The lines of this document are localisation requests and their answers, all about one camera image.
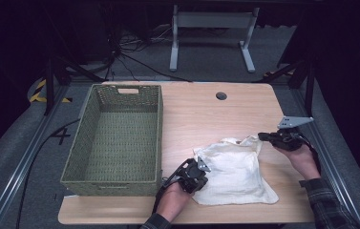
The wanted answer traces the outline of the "yellow black hazard tape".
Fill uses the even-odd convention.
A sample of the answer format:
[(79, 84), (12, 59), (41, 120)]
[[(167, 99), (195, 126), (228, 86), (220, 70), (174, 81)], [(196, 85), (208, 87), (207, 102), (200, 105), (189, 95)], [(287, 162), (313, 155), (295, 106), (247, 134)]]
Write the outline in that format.
[(36, 89), (34, 90), (30, 98), (30, 102), (47, 102), (47, 97), (41, 95), (42, 91), (45, 88), (46, 83), (47, 83), (46, 79), (43, 79), (38, 83)]

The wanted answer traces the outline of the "person's right hand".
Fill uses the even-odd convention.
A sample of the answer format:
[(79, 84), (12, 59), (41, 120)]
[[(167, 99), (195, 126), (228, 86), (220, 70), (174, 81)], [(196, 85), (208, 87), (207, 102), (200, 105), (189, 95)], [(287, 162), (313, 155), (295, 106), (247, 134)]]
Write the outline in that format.
[(277, 148), (277, 151), (285, 155), (292, 167), (305, 179), (311, 180), (320, 178), (320, 172), (316, 166), (312, 151), (307, 145), (302, 145), (295, 151), (287, 151), (281, 148)]

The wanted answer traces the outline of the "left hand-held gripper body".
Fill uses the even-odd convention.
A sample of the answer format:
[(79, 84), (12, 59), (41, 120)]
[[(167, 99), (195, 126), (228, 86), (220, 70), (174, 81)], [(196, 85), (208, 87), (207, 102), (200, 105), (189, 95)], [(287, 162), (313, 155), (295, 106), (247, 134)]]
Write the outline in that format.
[(192, 194), (199, 191), (208, 182), (206, 174), (210, 172), (210, 168), (200, 156), (188, 158), (175, 171), (174, 180), (185, 192)]

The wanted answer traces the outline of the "person's left hand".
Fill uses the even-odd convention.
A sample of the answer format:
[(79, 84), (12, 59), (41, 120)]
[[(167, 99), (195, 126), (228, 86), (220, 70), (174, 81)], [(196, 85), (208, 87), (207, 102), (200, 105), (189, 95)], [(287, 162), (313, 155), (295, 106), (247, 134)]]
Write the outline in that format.
[(157, 214), (172, 222), (181, 213), (192, 196), (192, 194), (183, 191), (178, 183), (170, 185), (160, 199)]

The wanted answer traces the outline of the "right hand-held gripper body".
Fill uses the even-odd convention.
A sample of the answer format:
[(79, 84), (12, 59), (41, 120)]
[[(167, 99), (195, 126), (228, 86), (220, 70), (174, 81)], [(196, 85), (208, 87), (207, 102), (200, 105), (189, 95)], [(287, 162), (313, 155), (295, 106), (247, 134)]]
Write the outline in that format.
[(303, 144), (310, 145), (300, 132), (299, 126), (308, 124), (313, 117), (284, 116), (278, 124), (278, 131), (270, 133), (267, 140), (274, 146), (289, 152), (298, 150)]

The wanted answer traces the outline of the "black metal stand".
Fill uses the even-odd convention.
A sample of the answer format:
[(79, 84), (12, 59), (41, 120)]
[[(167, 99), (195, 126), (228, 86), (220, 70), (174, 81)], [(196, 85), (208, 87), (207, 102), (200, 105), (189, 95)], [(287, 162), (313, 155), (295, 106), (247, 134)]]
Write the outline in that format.
[(304, 107), (307, 115), (312, 115), (312, 100), (314, 92), (314, 67), (310, 61), (300, 60), (293, 64), (289, 64), (274, 73), (267, 73), (265, 77), (257, 80), (257, 83), (270, 83), (271, 81), (292, 72), (291, 78), (287, 85), (290, 89), (297, 90), (303, 83), (306, 83), (306, 93), (304, 99)]
[(67, 69), (71, 68), (79, 74), (89, 78), (94, 82), (105, 82), (105, 79), (96, 76), (94, 73), (91, 73), (84, 68), (80, 67), (78, 64), (64, 58), (61, 56), (54, 56), (49, 59), (47, 62), (45, 79), (46, 79), (46, 111), (45, 115), (48, 115), (53, 106), (55, 105), (55, 93), (54, 93), (54, 80), (57, 79), (57, 82), (61, 86), (68, 86), (72, 81), (70, 74)]

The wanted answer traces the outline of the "white metal table frame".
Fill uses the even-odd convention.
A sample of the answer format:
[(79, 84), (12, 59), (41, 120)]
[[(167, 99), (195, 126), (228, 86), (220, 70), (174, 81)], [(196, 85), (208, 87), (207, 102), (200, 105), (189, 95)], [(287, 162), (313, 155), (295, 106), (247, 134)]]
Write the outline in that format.
[(259, 8), (251, 12), (192, 12), (179, 11), (175, 5), (172, 16), (173, 41), (171, 48), (169, 70), (175, 72), (179, 60), (179, 28), (225, 28), (225, 29), (246, 29), (246, 37), (239, 42), (244, 58), (244, 63), (249, 73), (256, 71), (249, 51), (249, 43), (259, 15)]

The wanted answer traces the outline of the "white cloth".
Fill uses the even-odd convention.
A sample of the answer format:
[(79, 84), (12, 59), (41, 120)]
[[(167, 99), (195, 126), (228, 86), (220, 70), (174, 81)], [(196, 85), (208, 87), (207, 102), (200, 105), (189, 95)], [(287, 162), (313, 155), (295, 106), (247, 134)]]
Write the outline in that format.
[(256, 135), (250, 135), (195, 148), (194, 157), (200, 157), (210, 171), (193, 199), (200, 205), (276, 203), (278, 195), (261, 175), (258, 157), (262, 146)]

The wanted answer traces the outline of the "green woven basket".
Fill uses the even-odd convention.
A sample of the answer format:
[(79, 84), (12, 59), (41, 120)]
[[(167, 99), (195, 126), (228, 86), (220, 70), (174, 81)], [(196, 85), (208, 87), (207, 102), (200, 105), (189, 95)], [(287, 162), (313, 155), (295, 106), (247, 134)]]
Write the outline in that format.
[(92, 86), (60, 182), (79, 196), (154, 195), (162, 120), (159, 85)]

